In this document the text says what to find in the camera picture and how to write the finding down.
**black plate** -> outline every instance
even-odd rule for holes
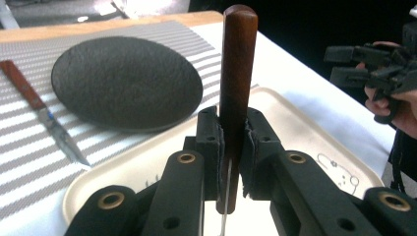
[[[106,128],[153,132],[190,116],[202,80],[183,56],[133,37],[105,37],[65,51],[52,69],[59,100],[80,118]]]

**bolt hole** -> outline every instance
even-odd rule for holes
[[[164,229],[175,229],[180,226],[180,218],[178,217],[169,217],[165,220],[163,220],[163,228]]]
[[[113,209],[119,207],[125,200],[125,195],[120,192],[104,194],[98,200],[98,207],[102,209]]]
[[[298,154],[290,154],[288,156],[288,158],[289,158],[289,160],[291,160],[292,162],[297,163],[297,164],[302,164],[302,163],[306,162],[306,160],[307,160],[304,156],[301,156],[301,155],[298,155]]]
[[[194,160],[196,160],[196,157],[194,155],[192,155],[192,154],[185,153],[185,154],[179,155],[177,157],[177,160],[179,162],[183,163],[183,164],[188,164],[188,163],[191,163]]]
[[[411,210],[411,205],[406,200],[404,200],[403,198],[395,194],[382,192],[380,193],[380,200],[387,207],[390,207],[395,210],[399,210],[399,211]]]
[[[349,219],[340,218],[340,219],[337,220],[337,224],[338,224],[338,226],[340,226],[340,228],[342,228],[344,230],[347,230],[347,231],[355,230],[355,225]]]
[[[111,204],[116,203],[119,200],[120,200],[120,197],[118,195],[110,195],[110,196],[107,196],[107,198],[105,198],[103,202],[106,205],[111,205]]]

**white tray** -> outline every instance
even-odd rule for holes
[[[249,106],[264,113],[285,149],[309,154],[341,190],[362,198],[368,188],[383,185],[362,161],[276,92],[254,88]],[[186,136],[195,136],[196,125],[197,118],[193,118],[81,175],[64,197],[66,222],[71,222],[87,198],[98,189],[123,185],[139,192],[158,180],[169,155],[182,148]],[[262,230],[263,235],[277,235],[269,202],[243,199],[242,186],[238,196],[236,210],[227,217],[226,233],[254,235]],[[220,222],[215,203],[206,202],[205,235],[218,235]]]

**striped placemat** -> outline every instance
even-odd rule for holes
[[[218,103],[220,52],[177,22],[39,41],[0,43],[0,60],[15,62],[92,165],[156,135],[121,133],[95,127],[69,112],[53,92],[52,67],[65,50],[88,39],[113,35],[159,42],[193,64],[204,86],[203,100],[193,116],[202,108]],[[0,220],[67,188],[83,172],[80,165],[72,164],[55,145],[29,104],[0,72]]]

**red knife handle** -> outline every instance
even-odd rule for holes
[[[220,164],[220,198],[216,205],[219,213],[225,212],[225,201],[228,201],[227,213],[235,209],[257,31],[258,16],[251,8],[234,5],[224,11],[219,123],[225,147]],[[227,200],[225,193],[230,159],[232,168]]]
[[[0,68],[34,110],[46,107],[25,76],[11,60],[1,61]]]

